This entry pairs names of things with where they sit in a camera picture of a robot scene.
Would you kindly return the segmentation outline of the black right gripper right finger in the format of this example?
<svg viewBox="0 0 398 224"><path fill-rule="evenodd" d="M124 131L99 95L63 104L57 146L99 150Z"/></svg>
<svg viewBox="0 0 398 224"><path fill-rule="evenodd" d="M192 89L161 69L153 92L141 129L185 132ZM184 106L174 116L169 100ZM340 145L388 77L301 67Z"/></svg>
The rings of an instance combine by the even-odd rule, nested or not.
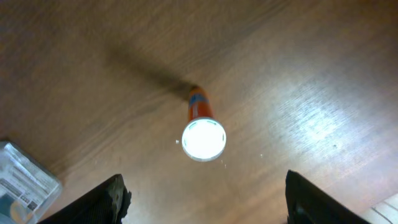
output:
<svg viewBox="0 0 398 224"><path fill-rule="evenodd" d="M369 224L292 170L285 178L285 197L288 224Z"/></svg>

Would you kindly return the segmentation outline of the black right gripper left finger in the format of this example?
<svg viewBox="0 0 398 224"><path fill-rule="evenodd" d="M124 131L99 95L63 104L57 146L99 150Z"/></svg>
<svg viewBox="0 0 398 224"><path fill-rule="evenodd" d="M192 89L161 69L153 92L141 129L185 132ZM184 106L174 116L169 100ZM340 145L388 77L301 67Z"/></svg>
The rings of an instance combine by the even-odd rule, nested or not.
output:
<svg viewBox="0 0 398 224"><path fill-rule="evenodd" d="M115 174L40 224L121 224L131 204L121 174Z"/></svg>

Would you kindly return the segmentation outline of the orange tablet tube white cap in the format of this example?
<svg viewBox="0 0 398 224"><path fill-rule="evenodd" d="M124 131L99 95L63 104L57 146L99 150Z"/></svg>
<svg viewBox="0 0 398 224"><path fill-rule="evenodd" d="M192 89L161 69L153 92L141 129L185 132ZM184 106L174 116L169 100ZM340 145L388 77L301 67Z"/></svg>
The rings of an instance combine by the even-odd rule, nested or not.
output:
<svg viewBox="0 0 398 224"><path fill-rule="evenodd" d="M189 92L188 123L181 143L186 155L198 162L215 160L226 146L226 131L214 118L206 91L197 85Z"/></svg>

